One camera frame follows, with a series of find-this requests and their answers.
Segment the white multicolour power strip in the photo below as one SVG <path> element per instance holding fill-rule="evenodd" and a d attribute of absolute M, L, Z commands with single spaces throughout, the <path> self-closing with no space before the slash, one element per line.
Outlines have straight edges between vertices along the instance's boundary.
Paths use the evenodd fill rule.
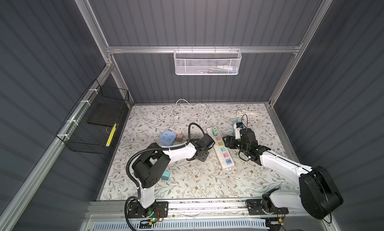
<path fill-rule="evenodd" d="M 219 163 L 222 166 L 222 169 L 229 171 L 235 166 L 234 160 L 232 159 L 232 157 L 228 151 L 228 148 L 225 147 L 224 142 L 223 142 L 223 137 L 220 134 L 220 132 L 219 132 L 218 136 L 214 136 L 212 134 L 212 128 L 213 127 L 207 128 L 207 133 L 215 141 L 215 145 L 213 146 L 213 149 L 216 152 L 216 155 L 218 157 Z"/>

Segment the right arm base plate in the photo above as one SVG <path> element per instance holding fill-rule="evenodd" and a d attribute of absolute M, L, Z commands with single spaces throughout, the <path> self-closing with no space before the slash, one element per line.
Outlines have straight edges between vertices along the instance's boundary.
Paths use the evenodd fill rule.
<path fill-rule="evenodd" d="M 264 199 L 248 199 L 245 201 L 249 215 L 287 215 L 287 208 L 277 208 L 271 201 Z"/>

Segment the teal charger cube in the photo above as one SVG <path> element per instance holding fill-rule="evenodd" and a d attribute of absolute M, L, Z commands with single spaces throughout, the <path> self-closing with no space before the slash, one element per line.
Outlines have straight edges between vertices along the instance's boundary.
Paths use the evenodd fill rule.
<path fill-rule="evenodd" d="M 169 171 L 164 171 L 162 176 L 161 176 L 161 179 L 168 181 L 170 179 L 170 176 L 171 176 L 171 173 Z"/>

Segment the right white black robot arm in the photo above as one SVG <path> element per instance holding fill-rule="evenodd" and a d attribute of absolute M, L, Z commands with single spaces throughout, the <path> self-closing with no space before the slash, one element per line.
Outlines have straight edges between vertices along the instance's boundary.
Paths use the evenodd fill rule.
<path fill-rule="evenodd" d="M 259 145 L 255 139 L 233 136 L 224 137 L 227 148 L 237 149 L 251 161 L 282 174 L 299 188 L 284 191 L 273 188 L 262 195 L 262 208 L 266 214 L 275 214 L 282 208 L 305 210 L 312 217 L 321 220 L 344 203 L 329 172 L 294 162 L 273 152 L 269 147 Z"/>

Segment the green charger cube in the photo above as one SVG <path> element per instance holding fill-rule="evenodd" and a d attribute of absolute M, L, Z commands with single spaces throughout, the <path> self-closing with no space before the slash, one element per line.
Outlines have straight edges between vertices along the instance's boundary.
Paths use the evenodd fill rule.
<path fill-rule="evenodd" d="M 219 130 L 218 130 L 217 127 L 213 127 L 213 128 L 212 128 L 212 134 L 213 134 L 214 136 L 218 136 L 218 135 L 219 135 Z"/>

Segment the pink charger cube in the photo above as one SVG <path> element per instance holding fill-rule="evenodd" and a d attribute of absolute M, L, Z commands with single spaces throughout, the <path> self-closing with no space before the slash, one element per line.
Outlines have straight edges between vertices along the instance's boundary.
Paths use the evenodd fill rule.
<path fill-rule="evenodd" d="M 177 134 L 176 135 L 176 142 L 182 142 L 184 139 L 184 135 L 183 134 Z"/>

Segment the teal USB power strip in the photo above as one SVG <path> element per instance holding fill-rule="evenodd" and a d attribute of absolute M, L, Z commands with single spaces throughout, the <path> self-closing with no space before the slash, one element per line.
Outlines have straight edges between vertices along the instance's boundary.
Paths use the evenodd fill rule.
<path fill-rule="evenodd" d="M 240 135 L 240 130 L 244 128 L 244 124 L 242 122 L 242 119 L 238 119 L 237 121 L 234 122 L 233 124 L 233 133 L 234 136 L 239 136 Z"/>

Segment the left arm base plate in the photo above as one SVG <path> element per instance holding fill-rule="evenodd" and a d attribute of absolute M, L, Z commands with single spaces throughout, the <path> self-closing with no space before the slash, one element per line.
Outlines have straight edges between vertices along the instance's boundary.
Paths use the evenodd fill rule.
<path fill-rule="evenodd" d="M 166 218 L 168 216 L 169 202 L 155 201 L 148 208 L 143 208 L 137 201 L 130 201 L 126 208 L 128 218 Z"/>

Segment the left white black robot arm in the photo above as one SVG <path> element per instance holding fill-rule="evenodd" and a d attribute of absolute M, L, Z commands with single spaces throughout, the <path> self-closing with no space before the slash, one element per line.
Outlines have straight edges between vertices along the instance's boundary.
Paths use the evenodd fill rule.
<path fill-rule="evenodd" d="M 156 143 L 131 157 L 126 166 L 129 178 L 138 188 L 138 203 L 141 208 L 154 206 L 154 186 L 161 179 L 168 165 L 180 160 L 197 159 L 204 162 L 215 141 L 207 134 L 201 139 L 192 139 L 186 144 L 166 148 Z"/>

